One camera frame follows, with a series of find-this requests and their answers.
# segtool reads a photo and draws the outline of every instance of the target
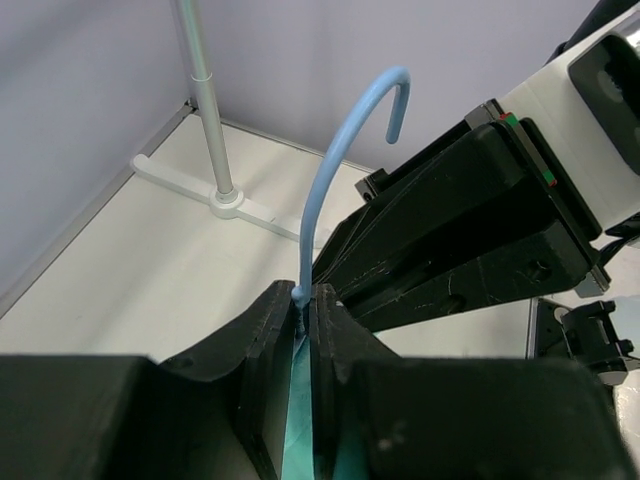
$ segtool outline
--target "white wall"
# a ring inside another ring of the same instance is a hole
[[[390,99],[349,159],[393,167],[484,100],[506,93],[567,40],[596,0],[200,0],[224,117],[326,150],[386,67],[413,77],[400,142]]]
[[[169,0],[0,2],[0,296],[187,97]]]

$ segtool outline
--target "teal fabric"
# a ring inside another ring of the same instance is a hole
[[[311,354],[309,339],[297,340],[289,390],[282,480],[313,480],[311,417]],[[364,446],[357,432],[343,435],[338,447],[334,480],[367,480]]]
[[[296,340],[294,351],[282,480],[313,480],[309,339]]]

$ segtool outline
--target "pole base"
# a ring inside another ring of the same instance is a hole
[[[272,208],[245,197],[242,190],[238,188],[236,188],[235,199],[227,203],[217,195],[214,185],[171,167],[154,163],[146,155],[136,155],[131,160],[131,168],[145,180],[209,205],[217,217],[241,218],[291,240],[300,240],[300,218],[291,215],[278,215]],[[324,247],[330,236],[329,229],[318,227],[313,247]]]

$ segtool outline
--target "white floor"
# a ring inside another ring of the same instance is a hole
[[[225,127],[224,135],[234,181],[252,199],[300,215],[320,157],[236,128]],[[151,159],[213,181],[197,116]],[[366,174],[340,168],[321,224],[333,228],[362,204],[353,185]],[[224,325],[273,280],[296,279],[297,248],[134,176],[2,318],[0,351],[163,360]],[[614,282],[605,298],[640,292],[640,250],[624,250],[608,270]],[[572,294],[557,297],[578,302]],[[405,355],[521,357],[528,304],[433,320],[380,338]],[[638,395],[638,377],[630,380]],[[630,405],[626,417],[640,418],[638,402]],[[638,442],[637,430],[631,435]]]

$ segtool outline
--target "green marking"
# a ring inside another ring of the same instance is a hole
[[[556,183],[556,177],[553,176],[553,173],[551,173],[551,170],[547,170],[542,174],[542,176],[547,181],[548,185],[553,185]]]
[[[518,124],[518,119],[513,113],[510,113],[509,115],[507,115],[504,121],[507,122],[507,124],[511,125],[512,127],[515,127]]]

